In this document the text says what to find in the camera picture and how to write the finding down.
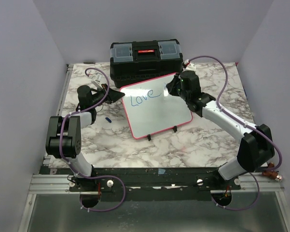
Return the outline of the pink framed whiteboard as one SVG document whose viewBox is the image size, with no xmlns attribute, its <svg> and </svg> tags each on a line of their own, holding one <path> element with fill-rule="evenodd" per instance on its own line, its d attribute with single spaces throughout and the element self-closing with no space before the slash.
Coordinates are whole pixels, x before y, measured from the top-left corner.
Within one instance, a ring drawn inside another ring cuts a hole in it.
<svg viewBox="0 0 290 232">
<path fill-rule="evenodd" d="M 193 120 L 180 97 L 168 93 L 166 85 L 174 73 L 120 88 L 122 104 L 134 139 L 145 138 Z"/>
</svg>

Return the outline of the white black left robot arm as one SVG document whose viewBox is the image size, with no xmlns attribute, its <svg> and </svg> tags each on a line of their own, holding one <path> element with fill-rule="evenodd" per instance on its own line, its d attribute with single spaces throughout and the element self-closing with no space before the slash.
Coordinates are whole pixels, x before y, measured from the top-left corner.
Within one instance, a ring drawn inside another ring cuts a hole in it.
<svg viewBox="0 0 290 232">
<path fill-rule="evenodd" d="M 81 129 L 95 123 L 97 106 L 115 103 L 125 94 L 107 84 L 98 89 L 82 85 L 78 87 L 77 94 L 79 103 L 75 112 L 65 117 L 50 117 L 45 149 L 48 155 L 63 160 L 76 178 L 81 178 L 81 186 L 85 190 L 92 191 L 97 187 L 97 178 L 93 165 L 81 153 Z"/>
</svg>

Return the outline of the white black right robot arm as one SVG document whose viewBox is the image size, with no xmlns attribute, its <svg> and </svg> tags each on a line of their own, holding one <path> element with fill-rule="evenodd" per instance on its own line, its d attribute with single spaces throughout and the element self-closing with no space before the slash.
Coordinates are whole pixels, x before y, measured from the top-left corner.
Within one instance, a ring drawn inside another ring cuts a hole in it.
<svg viewBox="0 0 290 232">
<path fill-rule="evenodd" d="M 233 177 L 259 169 L 274 156 L 270 128 L 244 121 L 222 109 L 213 96 L 201 91 L 194 71 L 175 74 L 166 88 L 170 95 L 181 97 L 191 112 L 215 123 L 239 142 L 237 156 L 219 167 L 212 177 L 215 188 L 224 189 Z"/>
</svg>

